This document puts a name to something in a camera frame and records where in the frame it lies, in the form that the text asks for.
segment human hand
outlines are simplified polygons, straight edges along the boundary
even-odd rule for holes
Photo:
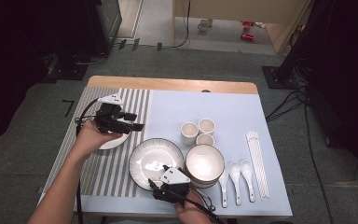
[[[86,159],[92,152],[100,148],[101,145],[118,139],[122,135],[122,133],[101,133],[95,121],[87,120],[77,135],[71,153],[76,154],[79,158]]]
[[[186,197],[195,203],[203,204],[201,197],[194,190],[191,190]],[[184,224],[192,224],[192,223],[210,224],[211,223],[211,220],[208,218],[208,216],[205,213],[203,213],[196,205],[189,203],[187,201],[185,201],[185,204],[176,203],[175,210],[179,216],[179,219]]]

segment spoon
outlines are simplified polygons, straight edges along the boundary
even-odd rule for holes
[[[240,165],[233,161],[229,165],[229,175],[231,176],[232,182],[234,182],[235,187],[235,194],[237,195],[237,205],[241,204],[241,191],[240,191],[240,175],[241,175],[241,168]]]
[[[226,185],[228,181],[228,168],[225,166],[225,170],[219,177],[219,184],[222,187],[222,206],[227,207],[227,193],[226,193]]]
[[[255,194],[254,194],[253,185],[252,185],[252,164],[249,161],[247,161],[247,160],[241,161],[241,173],[242,173],[243,177],[245,177],[246,183],[248,184],[249,201],[251,203],[254,203],[255,202]]]

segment white plate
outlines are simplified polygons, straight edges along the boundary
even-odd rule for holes
[[[124,119],[118,119],[118,120],[126,123],[132,123],[132,121],[130,120],[124,120]],[[129,134],[123,133],[123,136],[103,144],[99,149],[106,150],[106,149],[112,149],[114,147],[118,147],[121,144],[123,144],[127,140],[127,138],[129,138],[129,136],[130,136]]]
[[[185,164],[179,147],[169,140],[152,138],[138,145],[130,157],[130,174],[135,183],[146,190],[152,190],[148,178],[158,187],[162,185],[159,178],[165,173],[162,165],[182,168]]]

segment placemat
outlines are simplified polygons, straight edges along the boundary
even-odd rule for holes
[[[150,90],[111,89],[86,87],[80,97],[73,120],[79,118],[84,108],[94,99],[118,93],[124,101],[123,109],[138,115],[135,122],[145,123]],[[95,103],[86,116],[92,115],[101,106]],[[95,196],[139,197],[140,188],[133,182],[129,171],[129,158],[133,149],[144,141],[145,132],[133,132],[124,144],[114,149],[92,153],[83,166],[81,194]],[[76,124],[71,122],[62,146],[54,162],[44,193],[50,187],[62,163],[76,140]]]

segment white chopsticks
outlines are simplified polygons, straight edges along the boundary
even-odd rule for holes
[[[258,189],[261,200],[269,198],[269,187],[267,185],[266,172],[264,170],[263,155],[261,152],[260,141],[257,132],[248,132],[246,134],[249,150],[252,156],[252,162],[255,168],[255,177],[257,179]]]

